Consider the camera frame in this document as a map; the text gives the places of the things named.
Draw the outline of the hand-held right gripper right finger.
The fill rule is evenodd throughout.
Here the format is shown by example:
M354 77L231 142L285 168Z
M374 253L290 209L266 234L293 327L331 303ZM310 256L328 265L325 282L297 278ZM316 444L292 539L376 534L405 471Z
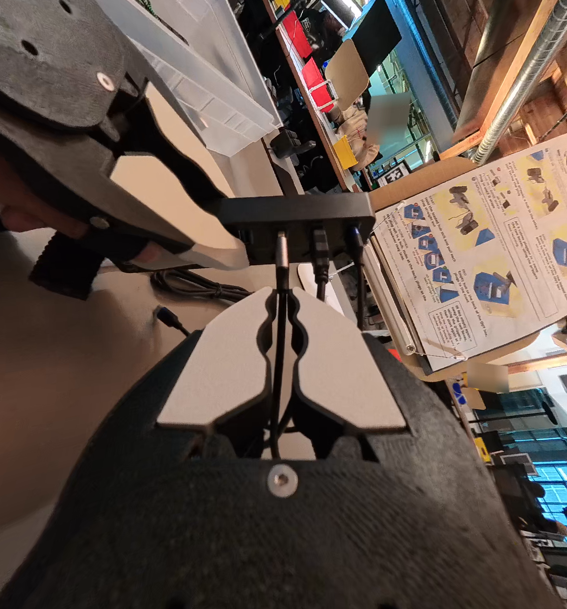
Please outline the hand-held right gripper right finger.
M293 386L301 402L359 432L386 433L407 424L353 321L294 287L290 293Z

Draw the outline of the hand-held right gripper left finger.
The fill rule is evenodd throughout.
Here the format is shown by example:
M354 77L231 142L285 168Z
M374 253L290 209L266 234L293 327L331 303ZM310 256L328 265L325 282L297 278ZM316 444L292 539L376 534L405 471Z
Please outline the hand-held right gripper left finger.
M184 430L264 430L270 413L272 288L228 307L202 331L157 423Z

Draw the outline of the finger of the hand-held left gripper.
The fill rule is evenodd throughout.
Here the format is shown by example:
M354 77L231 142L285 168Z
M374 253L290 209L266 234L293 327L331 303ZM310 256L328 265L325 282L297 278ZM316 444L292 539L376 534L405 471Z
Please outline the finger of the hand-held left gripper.
M127 131L121 137L123 151L155 157L197 205L213 206L217 200L234 197L203 142L155 84L146 85L141 100L130 106L124 118Z
M242 241L230 234L214 215L200 208L186 193L179 179L154 156L121 156L111 179L172 229L172 240L188 246L171 253L165 246L150 262L133 263L143 270L164 270L183 265L219 270L249 266Z

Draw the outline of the clear plastic bin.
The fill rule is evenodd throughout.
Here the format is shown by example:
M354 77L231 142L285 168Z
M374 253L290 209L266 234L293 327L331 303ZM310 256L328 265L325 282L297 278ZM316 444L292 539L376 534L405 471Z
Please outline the clear plastic bin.
M98 1L208 150L231 157L282 126L228 1L149 3Z

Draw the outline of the black USB hub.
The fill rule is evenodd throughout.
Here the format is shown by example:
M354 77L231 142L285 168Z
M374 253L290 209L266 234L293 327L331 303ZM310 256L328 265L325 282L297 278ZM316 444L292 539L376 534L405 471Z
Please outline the black USB hub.
M365 242L376 218L367 193L235 197L208 204L208 213L242 241L249 265L275 263L276 238L285 232L289 262L311 261L312 234L323 229L330 253L346 247L356 228Z

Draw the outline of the black braided cable blue plugs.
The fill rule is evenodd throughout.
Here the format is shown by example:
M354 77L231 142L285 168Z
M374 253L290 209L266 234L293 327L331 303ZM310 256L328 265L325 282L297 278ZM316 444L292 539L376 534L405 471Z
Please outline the black braided cable blue plugs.
M364 309L366 305L366 287L363 279L362 256L364 240L359 228L352 226L345 233L345 251L350 256L356 269L357 306L356 322L360 331L364 330ZM325 301L326 285L329 282L330 250L327 244L325 229L314 229L310 243L311 266L316 284L316 297ZM150 284L157 291L177 295L182 298L218 300L228 304L238 303L252 295L237 285L223 284L207 279L186 269L169 269L153 272Z

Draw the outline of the grey desk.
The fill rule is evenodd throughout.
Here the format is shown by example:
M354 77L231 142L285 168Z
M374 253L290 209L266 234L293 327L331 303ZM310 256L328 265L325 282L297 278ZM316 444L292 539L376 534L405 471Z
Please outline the grey desk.
M147 274L107 267L86 301L29 282L52 228L0 232L0 529L36 518L59 495L114 404L190 331L227 307L153 291Z

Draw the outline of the person's left hand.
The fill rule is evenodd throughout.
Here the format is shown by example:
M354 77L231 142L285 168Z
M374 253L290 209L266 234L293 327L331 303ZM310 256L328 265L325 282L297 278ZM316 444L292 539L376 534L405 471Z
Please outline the person's left hand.
M52 228L75 240L81 240L90 228L40 199L1 153L0 218L12 232Z

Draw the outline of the black power adapter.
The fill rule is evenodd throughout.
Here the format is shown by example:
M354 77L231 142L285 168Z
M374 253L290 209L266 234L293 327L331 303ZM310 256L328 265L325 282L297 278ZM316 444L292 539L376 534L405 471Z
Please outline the black power adapter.
M270 151L277 159L283 160L296 153L296 147L299 143L295 133L284 129L271 140Z

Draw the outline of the wooden table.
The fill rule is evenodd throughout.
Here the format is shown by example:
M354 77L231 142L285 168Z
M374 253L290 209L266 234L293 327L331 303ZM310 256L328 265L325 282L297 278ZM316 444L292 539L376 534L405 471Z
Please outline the wooden table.
M335 131L327 121L326 115L315 108L309 92L307 91L307 88L303 82L301 70L305 65L305 59L301 58L297 53L295 48L292 46L285 29L282 27L282 21L285 19L287 14L285 14L283 10L276 10L275 1L263 1L263 4L272 23L277 24L273 34L277 37L284 54L285 61L287 62L287 65L294 78L295 86L303 98L303 102L310 114L311 121L315 126L319 141L321 141L321 146L324 148L327 159L332 166L332 170L336 175L342 191L360 193L362 190L356 184L352 173L348 169L343 170L341 168L334 153L333 144L338 140Z

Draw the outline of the red plastic bin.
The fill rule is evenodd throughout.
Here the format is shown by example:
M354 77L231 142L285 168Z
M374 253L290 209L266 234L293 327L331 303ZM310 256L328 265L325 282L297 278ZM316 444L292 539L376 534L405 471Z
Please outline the red plastic bin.
M313 48L295 11L291 11L285 17L282 21L282 27L285 29L292 46L300 57L308 59L313 52Z
M322 113L331 112L335 105L329 89L332 83L325 80L313 57L303 66L301 75L315 108Z

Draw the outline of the yellow plastic bin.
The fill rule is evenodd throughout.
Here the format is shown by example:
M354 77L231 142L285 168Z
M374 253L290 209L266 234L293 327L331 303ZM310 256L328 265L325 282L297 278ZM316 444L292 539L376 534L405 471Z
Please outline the yellow plastic bin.
M342 135L333 144L333 150L343 170L350 169L356 165L357 159L346 135Z

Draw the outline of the black white tag sign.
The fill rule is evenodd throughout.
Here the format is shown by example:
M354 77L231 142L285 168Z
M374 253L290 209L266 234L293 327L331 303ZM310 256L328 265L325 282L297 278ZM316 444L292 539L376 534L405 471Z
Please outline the black white tag sign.
M377 184L379 187L385 187L386 185L392 184L409 175L411 175L411 169L409 168L408 163L405 160L401 160L386 169L386 171L383 171L377 177Z

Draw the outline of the metal air duct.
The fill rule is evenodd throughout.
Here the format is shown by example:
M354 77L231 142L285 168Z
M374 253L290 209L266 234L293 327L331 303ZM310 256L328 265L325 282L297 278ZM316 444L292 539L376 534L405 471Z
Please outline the metal air duct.
M483 125L472 156L481 166L491 156L548 65L567 42L567 1L542 1Z

